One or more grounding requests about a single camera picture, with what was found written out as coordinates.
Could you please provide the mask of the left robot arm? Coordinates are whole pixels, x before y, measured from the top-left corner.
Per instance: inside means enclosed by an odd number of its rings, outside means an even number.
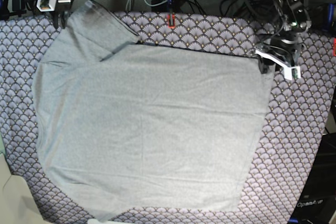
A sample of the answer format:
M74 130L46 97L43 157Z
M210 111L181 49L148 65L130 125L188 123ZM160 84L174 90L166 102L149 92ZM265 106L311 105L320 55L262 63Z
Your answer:
M266 74L269 67L276 65L285 79L293 80L301 77L301 68L297 65L303 42L300 35L309 30L311 18L301 0L270 0L275 17L258 13L249 0L244 0L252 15L260 20L279 21L280 24L270 35L260 34L259 42L252 53L258 58L259 70Z

